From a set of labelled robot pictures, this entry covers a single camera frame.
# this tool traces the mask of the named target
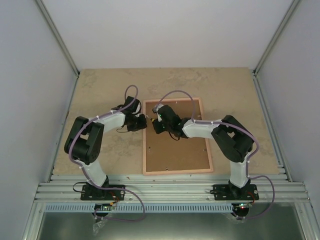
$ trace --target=marble-patterned surface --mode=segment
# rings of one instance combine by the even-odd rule
[[[247,68],[134,68],[134,69],[84,69],[76,86],[62,144],[53,174],[82,174],[71,163],[63,146],[74,119],[87,118],[108,112],[124,103],[128,85],[139,88],[138,99],[160,99],[172,90],[184,90],[201,97],[204,120],[217,120],[225,115],[238,119],[260,143],[260,151],[251,159],[251,174],[279,173],[277,161],[255,91],[251,73]],[[128,92],[134,96],[135,90]],[[185,97],[174,93],[170,97]],[[108,175],[142,174],[143,133],[118,133],[112,130],[103,136],[100,164]],[[230,163],[217,144],[210,141],[214,173],[230,173]]]

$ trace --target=gray floor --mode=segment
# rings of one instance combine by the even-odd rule
[[[250,214],[264,210],[256,204]],[[137,214],[117,214],[134,219]],[[275,204],[265,216],[236,221],[221,213],[152,213],[144,221],[108,221],[93,235],[90,213],[46,213],[39,240],[303,240],[295,209]]]

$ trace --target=metal grate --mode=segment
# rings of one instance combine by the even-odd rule
[[[92,213],[94,203],[48,203],[47,213]],[[145,203],[146,213],[231,213],[231,203]],[[142,213],[139,203],[118,203],[112,209],[104,207],[98,213]]]

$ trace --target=wooden frame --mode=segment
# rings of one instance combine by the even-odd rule
[[[204,118],[204,108],[200,97],[194,97],[193,100],[198,101],[201,118]],[[147,103],[157,104],[160,99],[144,100],[142,106],[142,113],[146,114]],[[162,103],[166,102],[180,102],[180,101],[190,101],[190,98],[166,98],[162,100]],[[209,140],[205,139],[205,147],[209,161],[209,168],[204,169],[188,169],[188,170],[171,170],[171,171],[147,171],[147,136],[146,129],[143,129],[143,175],[172,175],[172,174],[203,174],[212,173],[214,171],[212,155],[209,145]]]

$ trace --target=white wall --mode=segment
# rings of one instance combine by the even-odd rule
[[[79,69],[253,69],[291,2],[44,0]]]
[[[0,7],[0,233],[19,240],[75,77],[34,1]]]
[[[302,1],[261,72],[272,118],[296,181],[320,222],[320,1]]]

